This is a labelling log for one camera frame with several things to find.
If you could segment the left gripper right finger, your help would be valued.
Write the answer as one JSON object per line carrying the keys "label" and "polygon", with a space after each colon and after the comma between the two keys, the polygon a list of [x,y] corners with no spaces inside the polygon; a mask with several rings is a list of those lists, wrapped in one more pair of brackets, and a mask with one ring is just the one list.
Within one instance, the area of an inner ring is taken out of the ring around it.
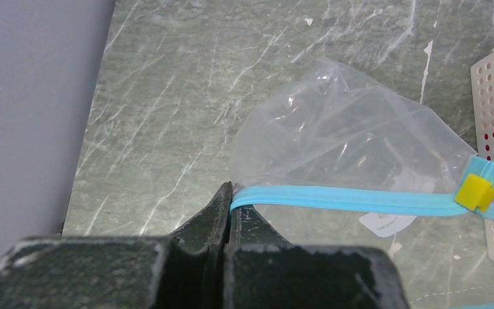
{"label": "left gripper right finger", "polygon": [[294,245],[252,206],[234,209],[224,250],[223,308],[408,308],[379,248]]}

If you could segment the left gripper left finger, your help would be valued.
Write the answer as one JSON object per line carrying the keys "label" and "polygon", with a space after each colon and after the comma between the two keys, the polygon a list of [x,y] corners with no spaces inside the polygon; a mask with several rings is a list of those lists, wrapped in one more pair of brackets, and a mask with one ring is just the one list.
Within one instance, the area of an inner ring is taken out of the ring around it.
{"label": "left gripper left finger", "polygon": [[232,185],[164,236],[49,236],[0,259],[0,308],[220,308]]}

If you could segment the clear zip top bag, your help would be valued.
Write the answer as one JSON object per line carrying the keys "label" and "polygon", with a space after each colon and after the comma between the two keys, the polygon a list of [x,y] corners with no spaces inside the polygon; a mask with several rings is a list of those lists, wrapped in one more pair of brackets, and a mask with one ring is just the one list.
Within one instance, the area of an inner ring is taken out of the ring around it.
{"label": "clear zip top bag", "polygon": [[388,255],[412,308],[494,308],[494,160],[434,111],[319,61],[258,104],[232,146],[235,214],[294,244]]}

